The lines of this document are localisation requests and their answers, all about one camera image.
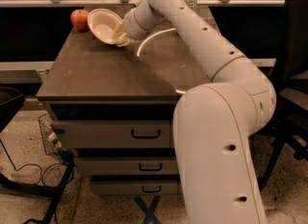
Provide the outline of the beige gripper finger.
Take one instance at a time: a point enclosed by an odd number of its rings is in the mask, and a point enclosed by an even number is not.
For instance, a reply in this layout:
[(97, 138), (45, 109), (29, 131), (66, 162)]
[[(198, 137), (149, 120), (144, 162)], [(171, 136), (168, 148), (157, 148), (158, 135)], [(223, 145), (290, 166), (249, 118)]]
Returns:
[(113, 34), (112, 34), (112, 39), (120, 39), (122, 38), (123, 36), (125, 35), (125, 30), (124, 30), (124, 27), (123, 27), (123, 24), (122, 23), (119, 23)]
[(124, 47), (131, 44), (131, 39), (120, 39), (120, 40), (115, 40), (115, 46), (116, 47)]

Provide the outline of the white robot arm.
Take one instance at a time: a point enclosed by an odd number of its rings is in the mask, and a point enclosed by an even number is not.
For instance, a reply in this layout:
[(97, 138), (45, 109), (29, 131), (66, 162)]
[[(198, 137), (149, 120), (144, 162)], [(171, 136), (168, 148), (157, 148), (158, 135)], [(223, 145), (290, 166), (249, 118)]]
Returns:
[(124, 38), (143, 39), (163, 19), (209, 80), (187, 90), (173, 116), (189, 224), (267, 224), (248, 139), (272, 118), (272, 83), (186, 0), (142, 0), (118, 30)]

